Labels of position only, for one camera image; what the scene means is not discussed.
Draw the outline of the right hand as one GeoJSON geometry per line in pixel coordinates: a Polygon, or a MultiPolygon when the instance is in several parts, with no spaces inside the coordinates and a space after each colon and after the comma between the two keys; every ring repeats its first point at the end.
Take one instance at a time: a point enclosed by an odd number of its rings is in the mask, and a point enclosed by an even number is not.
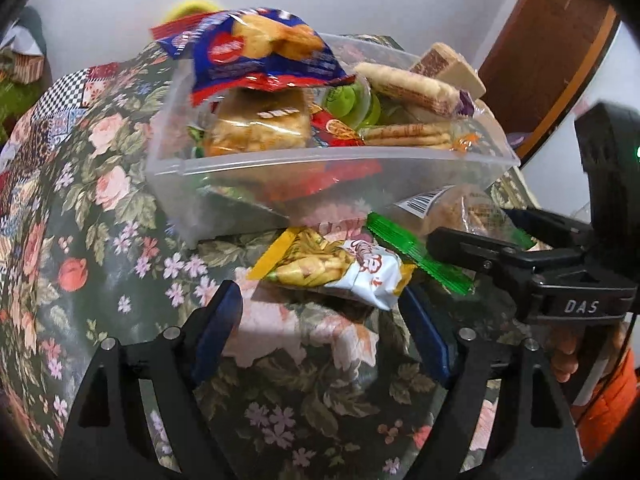
{"type": "MultiPolygon", "coordinates": [[[[620,349],[624,346],[627,333],[625,322],[617,325],[615,332],[610,337],[612,350],[608,357],[608,362],[603,372],[603,377],[612,373],[616,367],[616,359],[620,349]]],[[[567,326],[552,328],[548,337],[548,348],[551,351],[550,367],[556,380],[561,384],[568,382],[573,374],[578,370],[577,349],[580,344],[580,337],[576,330],[567,326]]]]}

